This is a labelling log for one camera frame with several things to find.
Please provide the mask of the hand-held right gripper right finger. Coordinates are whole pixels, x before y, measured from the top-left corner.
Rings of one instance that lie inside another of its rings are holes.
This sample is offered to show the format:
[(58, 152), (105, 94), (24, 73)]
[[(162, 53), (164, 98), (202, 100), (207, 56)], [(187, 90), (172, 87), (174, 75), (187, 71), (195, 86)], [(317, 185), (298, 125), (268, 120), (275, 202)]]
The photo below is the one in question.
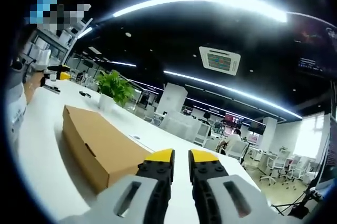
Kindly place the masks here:
[(210, 152), (189, 150), (192, 196), (200, 223), (292, 223), (238, 175), (229, 175)]

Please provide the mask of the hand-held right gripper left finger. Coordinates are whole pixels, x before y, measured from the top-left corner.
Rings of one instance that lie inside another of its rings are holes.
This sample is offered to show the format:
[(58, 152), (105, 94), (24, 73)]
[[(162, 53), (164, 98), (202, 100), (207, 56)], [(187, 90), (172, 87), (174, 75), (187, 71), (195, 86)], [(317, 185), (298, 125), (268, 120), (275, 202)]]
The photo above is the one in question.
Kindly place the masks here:
[(90, 210), (61, 223), (163, 223), (174, 174), (173, 149), (147, 156), (134, 175), (126, 175), (98, 194)]

